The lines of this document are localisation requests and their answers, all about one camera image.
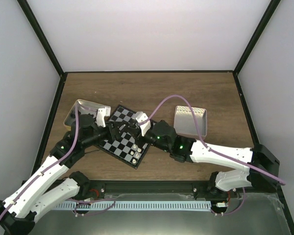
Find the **black and white checkered board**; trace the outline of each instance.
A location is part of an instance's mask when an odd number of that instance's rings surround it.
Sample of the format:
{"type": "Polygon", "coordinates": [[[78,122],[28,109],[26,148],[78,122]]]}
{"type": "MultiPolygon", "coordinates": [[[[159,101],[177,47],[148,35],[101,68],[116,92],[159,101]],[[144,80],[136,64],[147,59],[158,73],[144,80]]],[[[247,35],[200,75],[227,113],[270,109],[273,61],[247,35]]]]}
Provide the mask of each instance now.
{"type": "MultiPolygon", "coordinates": [[[[136,112],[119,105],[112,113],[108,121],[126,121],[133,122],[131,118],[136,112]]],[[[122,133],[121,141],[103,141],[97,147],[106,153],[118,158],[122,162],[137,169],[146,154],[149,144],[145,144],[142,149],[139,149],[135,144],[134,138],[127,132],[122,133]]]]}

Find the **black frame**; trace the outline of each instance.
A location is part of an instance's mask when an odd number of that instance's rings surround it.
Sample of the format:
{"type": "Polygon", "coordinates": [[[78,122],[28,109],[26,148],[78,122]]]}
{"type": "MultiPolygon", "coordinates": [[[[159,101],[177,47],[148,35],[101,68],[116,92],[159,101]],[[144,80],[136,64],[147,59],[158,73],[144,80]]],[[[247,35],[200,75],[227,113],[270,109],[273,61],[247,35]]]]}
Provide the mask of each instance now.
{"type": "MultiPolygon", "coordinates": [[[[17,0],[20,7],[22,8],[25,16],[27,17],[29,23],[31,24],[33,30],[35,31],[38,39],[40,40],[43,48],[45,49],[48,57],[50,58],[51,62],[53,63],[56,71],[58,72],[60,79],[59,79],[59,84],[58,84],[58,88],[56,90],[56,94],[55,94],[55,98],[53,100],[52,103],[52,107],[51,107],[51,111],[47,120],[47,124],[44,130],[44,134],[43,134],[43,138],[38,150],[38,154],[35,160],[35,164],[33,167],[33,171],[32,173],[34,173],[41,165],[42,163],[42,159],[43,159],[43,155],[46,149],[46,145],[49,139],[49,135],[51,132],[51,128],[52,128],[52,124],[54,121],[54,117],[60,102],[60,98],[61,98],[61,94],[65,85],[65,81],[66,78],[68,76],[68,73],[70,72],[64,72],[61,68],[60,63],[58,62],[47,38],[45,37],[41,27],[39,26],[39,23],[34,15],[34,13],[32,12],[32,10],[30,9],[30,6],[27,2],[27,0],[17,0]]],[[[238,93],[240,96],[240,100],[242,103],[242,107],[245,113],[245,117],[247,120],[247,124],[250,130],[250,134],[252,137],[252,141],[253,143],[259,143],[258,137],[257,137],[257,133],[255,130],[255,127],[253,125],[249,110],[248,110],[248,106],[239,82],[239,78],[238,75],[240,73],[240,71],[242,70],[245,62],[247,61],[249,55],[251,54],[253,48],[255,47],[258,39],[260,38],[262,32],[264,31],[265,27],[267,26],[268,22],[270,21],[272,15],[274,14],[276,8],[278,7],[279,3],[281,0],[271,0],[266,11],[264,12],[257,28],[255,29],[249,43],[247,44],[247,47],[245,48],[240,60],[237,63],[237,66],[235,67],[234,70],[192,70],[192,71],[106,71],[107,73],[114,73],[114,72],[122,72],[122,73],[126,73],[126,72],[232,72],[233,73],[233,77],[234,77],[234,81],[235,84],[237,86],[238,89],[238,93]]],[[[147,189],[143,189],[141,187],[138,187],[139,184],[138,181],[100,181],[97,182],[100,184],[107,184],[110,185],[113,190],[111,192],[118,192],[118,188],[121,185],[122,190],[125,190],[127,192],[132,192],[132,191],[139,191],[142,193],[150,193],[150,192],[160,192],[161,188],[164,188],[167,191],[176,191],[176,192],[187,192],[187,193],[193,193],[193,188],[195,184],[201,185],[201,184],[206,184],[207,182],[203,182],[203,181],[175,181],[175,182],[168,182],[168,181],[145,181],[145,182],[141,182],[143,184],[145,184],[145,186],[148,185],[147,189]]],[[[290,228],[290,231],[292,234],[294,234],[294,222],[292,219],[292,216],[290,214],[289,208],[287,206],[286,200],[284,198],[284,194],[283,191],[281,189],[281,187],[279,187],[278,192],[277,192],[280,201],[284,204],[284,208],[283,208],[283,212],[284,215],[288,221],[288,225],[290,228]]]]}

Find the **wooden table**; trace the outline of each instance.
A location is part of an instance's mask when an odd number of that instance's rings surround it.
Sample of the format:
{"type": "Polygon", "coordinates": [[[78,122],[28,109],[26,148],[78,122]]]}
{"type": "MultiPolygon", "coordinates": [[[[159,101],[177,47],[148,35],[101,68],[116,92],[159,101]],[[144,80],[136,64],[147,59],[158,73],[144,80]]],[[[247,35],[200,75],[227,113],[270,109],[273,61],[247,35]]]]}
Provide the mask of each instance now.
{"type": "MultiPolygon", "coordinates": [[[[44,159],[67,131],[63,121],[77,99],[111,106],[112,111],[122,104],[150,115],[171,94],[182,95],[193,107],[207,109],[207,143],[253,146],[232,73],[69,73],[44,159]]],[[[173,125],[176,105],[185,104],[178,98],[168,100],[153,119],[173,125]]],[[[93,180],[208,180],[212,172],[229,168],[179,163],[151,147],[137,170],[102,151],[85,155],[64,176],[78,170],[93,180]]]]}

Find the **silver metal tray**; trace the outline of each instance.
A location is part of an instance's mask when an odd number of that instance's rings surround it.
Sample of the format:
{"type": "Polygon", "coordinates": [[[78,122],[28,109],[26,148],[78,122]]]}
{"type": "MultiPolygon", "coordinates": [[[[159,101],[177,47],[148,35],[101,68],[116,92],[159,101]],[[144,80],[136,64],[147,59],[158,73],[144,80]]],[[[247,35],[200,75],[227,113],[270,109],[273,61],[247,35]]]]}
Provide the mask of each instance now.
{"type": "Polygon", "coordinates": [[[98,104],[98,103],[90,102],[87,100],[78,99],[74,103],[73,107],[69,111],[69,114],[67,115],[67,117],[65,118],[65,120],[63,122],[64,126],[68,130],[71,130],[71,124],[75,121],[74,107],[76,104],[78,104],[78,111],[80,112],[80,114],[92,114],[92,115],[94,115],[94,118],[97,116],[98,109],[105,107],[105,105],[103,105],[103,104],[98,104]]]}
{"type": "MultiPolygon", "coordinates": [[[[203,139],[207,136],[207,110],[192,107],[203,139]]],[[[187,106],[177,106],[174,114],[174,128],[177,134],[199,139],[191,110],[187,106]]]]}

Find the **white panel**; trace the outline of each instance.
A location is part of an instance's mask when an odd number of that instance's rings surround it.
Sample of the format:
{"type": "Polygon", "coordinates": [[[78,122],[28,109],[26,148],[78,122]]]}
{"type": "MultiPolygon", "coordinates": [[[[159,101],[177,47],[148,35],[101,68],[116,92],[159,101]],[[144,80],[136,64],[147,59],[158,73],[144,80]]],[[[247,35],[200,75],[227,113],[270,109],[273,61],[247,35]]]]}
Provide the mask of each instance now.
{"type": "Polygon", "coordinates": [[[58,81],[17,1],[0,0],[1,200],[30,175],[58,81]]]}
{"type": "MultiPolygon", "coordinates": [[[[43,172],[43,170],[45,170],[57,161],[58,159],[55,156],[48,156],[41,167],[26,181],[25,184],[23,184],[22,187],[17,190],[17,192],[13,193],[11,196],[3,201],[5,202],[4,207],[7,208],[9,206],[9,203],[18,196],[18,193],[20,193],[25,187],[30,185],[30,182],[32,182],[34,178],[41,175],[41,172],[43,172]]],[[[64,164],[56,164],[51,169],[47,170],[43,175],[35,180],[34,184],[30,185],[28,190],[26,190],[24,194],[21,195],[19,201],[17,201],[16,204],[12,205],[12,207],[9,209],[9,212],[15,213],[16,218],[25,218],[35,202],[39,200],[39,198],[53,184],[56,179],[58,179],[68,170],[69,168],[67,168],[64,164]]]]}
{"type": "Polygon", "coordinates": [[[207,144],[208,148],[202,144],[201,141],[196,141],[192,146],[192,154],[190,155],[194,163],[210,163],[216,165],[223,165],[226,167],[240,169],[243,171],[249,171],[249,167],[242,165],[240,163],[234,162],[230,159],[221,157],[209,150],[209,148],[216,150],[220,153],[224,153],[227,156],[235,158],[244,163],[249,163],[251,161],[253,152],[250,148],[232,148],[220,145],[207,144]]]}
{"type": "Polygon", "coordinates": [[[63,201],[76,196],[79,189],[80,187],[74,179],[67,178],[62,184],[42,195],[30,209],[31,212],[37,213],[34,219],[35,223],[54,207],[59,207],[63,201]]]}
{"type": "Polygon", "coordinates": [[[29,0],[65,71],[231,70],[269,0],[29,0]]]}
{"type": "Polygon", "coordinates": [[[294,220],[294,0],[281,1],[240,82],[260,141],[281,162],[294,220]]]}

